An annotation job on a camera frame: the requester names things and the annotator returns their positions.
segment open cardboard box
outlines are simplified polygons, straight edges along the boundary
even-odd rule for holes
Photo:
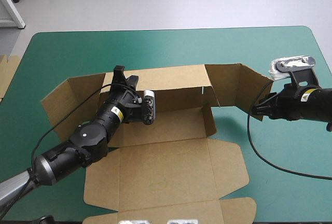
[[[251,198],[219,200],[249,182],[237,144],[207,138],[216,132],[211,106],[248,111],[269,79],[242,64],[191,65],[126,71],[138,75],[138,91],[154,90],[153,125],[122,124],[109,146],[119,147],[87,169],[84,200],[113,209],[84,223],[121,220],[198,219],[199,223],[252,223]],[[58,122],[113,73],[69,78],[42,100],[51,124]],[[94,117],[107,89],[88,100],[56,128],[66,140]]]

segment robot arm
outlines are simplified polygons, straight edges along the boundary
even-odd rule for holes
[[[23,187],[21,197],[41,185],[54,185],[78,168],[105,157],[107,144],[121,123],[153,123],[156,117],[154,93],[146,90],[141,98],[136,92],[138,76],[126,78],[123,70],[123,66],[114,68],[108,98],[93,120],[79,125],[67,141],[39,155],[33,168],[0,184],[0,211],[17,197]]]
[[[322,89],[313,71],[313,57],[290,57],[272,61],[273,80],[290,78],[279,93],[266,95],[252,109],[253,115],[289,121],[307,119],[327,122],[332,130],[332,89]]]

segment black cable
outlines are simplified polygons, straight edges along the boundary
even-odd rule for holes
[[[130,90],[131,92],[133,92],[136,96],[140,97],[140,95],[131,87],[128,87],[126,85],[123,84],[119,84],[119,83],[111,83],[111,84],[106,84],[100,88],[98,88],[97,90],[95,90],[93,93],[91,93],[85,100],[83,100],[79,105],[77,105],[73,110],[71,110],[66,116],[64,116],[58,123],[56,123],[51,129],[49,129],[47,132],[45,132],[41,138],[38,140],[36,146],[33,148],[32,152],[31,152],[31,169],[32,169],[32,174],[35,171],[35,153],[37,151],[37,149],[39,148],[41,142],[43,141],[43,139],[51,132],[53,131],[58,125],[60,125],[66,118],[68,118],[74,111],[76,111],[79,107],[81,107],[86,101],[88,101],[92,96],[94,96],[96,93],[98,93],[100,90],[102,90],[103,88],[109,87],[109,86],[117,86],[117,87],[122,87],[125,88],[127,90]],[[32,181],[32,178],[29,178],[28,181],[24,184],[24,186],[22,187],[22,189],[20,190],[20,192],[17,194],[17,196],[12,200],[12,202],[5,208],[5,210],[3,211],[3,213],[0,216],[0,221],[2,220],[2,218],[7,214],[7,212],[11,209],[11,207],[22,197],[23,192],[25,191],[25,189],[27,188],[27,186],[29,185],[29,183]]]
[[[255,154],[262,159],[265,163],[267,163],[268,165],[274,167],[277,170],[286,172],[286,173],[290,173],[290,174],[294,174],[294,175],[298,175],[298,176],[304,176],[304,177],[311,177],[311,178],[316,178],[316,179],[324,179],[324,180],[332,180],[332,177],[329,176],[318,176],[318,175],[311,175],[311,174],[306,174],[306,173],[301,173],[301,172],[296,172],[296,171],[291,171],[288,169],[284,169],[282,167],[279,167],[275,164],[273,164],[272,162],[270,162],[269,160],[267,160],[266,158],[264,158],[261,154],[259,154],[259,152],[257,151],[255,145],[253,144],[253,141],[251,139],[251,135],[250,135],[250,116],[252,114],[252,110],[254,105],[256,104],[256,102],[258,101],[258,99],[260,98],[260,96],[262,95],[262,93],[264,92],[264,90],[273,83],[272,81],[269,81],[268,83],[266,83],[262,89],[260,90],[260,92],[258,93],[258,95],[256,96],[256,98],[254,99],[254,101],[252,102],[249,112],[248,112],[248,117],[247,117],[247,133],[248,133],[248,139],[250,142],[250,145],[252,147],[252,149],[254,150]]]

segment gray floor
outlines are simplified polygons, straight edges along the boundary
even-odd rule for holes
[[[304,25],[332,67],[331,4],[332,0],[21,0],[16,7],[26,28],[14,45],[9,38],[14,35],[0,29],[0,53],[8,45],[13,46],[11,54],[22,56],[38,32]]]

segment box flap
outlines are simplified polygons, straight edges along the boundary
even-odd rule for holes
[[[252,198],[221,200],[220,205],[225,224],[251,224],[255,219],[257,205]]]
[[[247,113],[257,94],[266,83],[271,81],[271,79],[253,71],[245,65],[241,65],[239,78],[235,105]],[[266,88],[264,93],[262,93],[261,98],[265,97],[265,95],[271,91],[271,87],[272,85]]]
[[[110,147],[162,143],[207,137],[216,133],[211,108],[198,107],[158,113],[153,125],[141,122],[122,124]]]
[[[9,59],[5,55],[0,55],[0,102],[5,97],[20,62],[21,59],[16,55],[9,57]]]
[[[87,169],[85,202],[126,212],[217,200],[247,183],[238,145],[188,139],[111,152]],[[114,208],[116,196],[119,208]]]
[[[220,106],[236,106],[246,113],[262,87],[271,81],[241,63],[207,64],[205,67]],[[271,87],[267,87],[261,97],[269,93]]]
[[[118,224],[121,220],[142,219],[151,224],[167,224],[170,219],[197,219],[200,224],[252,224],[255,214],[253,199],[237,198],[93,216],[86,218],[83,224]]]
[[[50,92],[41,104],[46,111],[52,126],[77,107],[91,93],[103,84],[105,74],[73,77],[65,80]],[[78,108],[54,131],[61,141],[68,139],[79,124],[91,120],[99,103],[99,94],[96,93],[83,106]]]
[[[181,88],[208,87],[211,85],[204,65],[188,65],[177,67],[149,68],[125,71],[126,77],[139,76],[136,89],[144,90],[171,90]],[[106,73],[104,84],[112,81],[113,72]]]

